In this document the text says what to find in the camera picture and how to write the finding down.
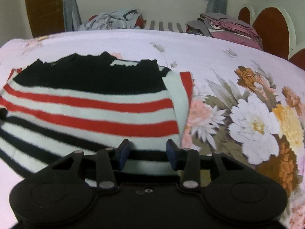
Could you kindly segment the brown wooden door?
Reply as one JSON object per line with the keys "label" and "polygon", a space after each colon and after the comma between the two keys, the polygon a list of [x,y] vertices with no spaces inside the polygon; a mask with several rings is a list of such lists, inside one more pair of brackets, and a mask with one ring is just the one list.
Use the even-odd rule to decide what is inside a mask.
{"label": "brown wooden door", "polygon": [[62,0],[25,0],[25,5],[33,37],[65,31]]}

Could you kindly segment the left grey curtain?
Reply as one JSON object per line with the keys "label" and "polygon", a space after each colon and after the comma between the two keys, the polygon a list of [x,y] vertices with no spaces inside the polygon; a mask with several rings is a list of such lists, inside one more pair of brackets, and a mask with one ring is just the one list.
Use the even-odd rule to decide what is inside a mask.
{"label": "left grey curtain", "polygon": [[65,31],[77,31],[81,17],[76,0],[62,0]]}

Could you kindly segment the pink floral bed sheet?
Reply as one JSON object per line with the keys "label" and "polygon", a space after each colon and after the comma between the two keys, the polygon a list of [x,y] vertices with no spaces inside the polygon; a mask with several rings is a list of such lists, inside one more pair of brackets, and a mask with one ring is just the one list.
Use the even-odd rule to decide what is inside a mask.
{"label": "pink floral bed sheet", "polygon": [[103,52],[192,75],[180,149],[200,154],[200,187],[114,171],[98,188],[96,154],[74,151],[21,177],[1,160],[1,228],[304,228],[304,71],[254,48],[146,30],[78,31],[1,47],[13,70]]}

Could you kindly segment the grey striped mattress cover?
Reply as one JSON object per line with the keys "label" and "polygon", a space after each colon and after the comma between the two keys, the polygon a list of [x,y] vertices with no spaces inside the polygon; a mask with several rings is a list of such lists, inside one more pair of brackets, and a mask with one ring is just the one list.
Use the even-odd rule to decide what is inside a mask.
{"label": "grey striped mattress cover", "polygon": [[177,33],[185,33],[187,30],[186,24],[177,22],[164,22],[150,20],[146,21],[145,30],[155,30],[155,31],[173,31]]}

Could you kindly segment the red white scalloped headboard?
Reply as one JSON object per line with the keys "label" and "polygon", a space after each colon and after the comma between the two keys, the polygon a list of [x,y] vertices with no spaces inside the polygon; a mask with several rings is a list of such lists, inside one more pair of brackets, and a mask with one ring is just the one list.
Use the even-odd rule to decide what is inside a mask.
{"label": "red white scalloped headboard", "polygon": [[297,45],[293,21],[282,7],[267,7],[257,15],[244,6],[238,19],[251,24],[262,39],[263,50],[304,69],[304,43]]}

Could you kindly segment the stack of folded pink bedding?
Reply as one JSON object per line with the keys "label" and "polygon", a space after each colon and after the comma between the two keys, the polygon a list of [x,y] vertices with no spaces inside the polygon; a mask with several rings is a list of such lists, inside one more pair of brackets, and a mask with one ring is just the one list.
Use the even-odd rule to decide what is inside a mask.
{"label": "stack of folded pink bedding", "polygon": [[256,30],[250,24],[229,15],[207,12],[201,14],[198,19],[187,22],[186,28],[188,34],[226,40],[258,50],[263,49],[262,39]]}

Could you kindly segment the pile of grey clothes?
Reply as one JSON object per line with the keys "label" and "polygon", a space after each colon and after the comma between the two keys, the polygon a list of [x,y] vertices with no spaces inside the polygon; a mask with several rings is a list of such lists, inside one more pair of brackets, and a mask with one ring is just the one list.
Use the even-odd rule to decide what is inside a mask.
{"label": "pile of grey clothes", "polygon": [[124,8],[92,16],[79,26],[79,31],[144,29],[145,23],[138,9]]}

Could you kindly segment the striped knit child sweater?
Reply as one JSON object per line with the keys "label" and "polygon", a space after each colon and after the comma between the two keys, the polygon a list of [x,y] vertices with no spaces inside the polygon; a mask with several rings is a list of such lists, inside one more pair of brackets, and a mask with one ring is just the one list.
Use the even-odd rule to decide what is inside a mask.
{"label": "striped knit child sweater", "polygon": [[180,145],[192,75],[156,60],[73,54],[13,70],[1,89],[1,160],[28,177],[80,150],[86,155],[128,140],[124,172],[176,176],[165,153]]}

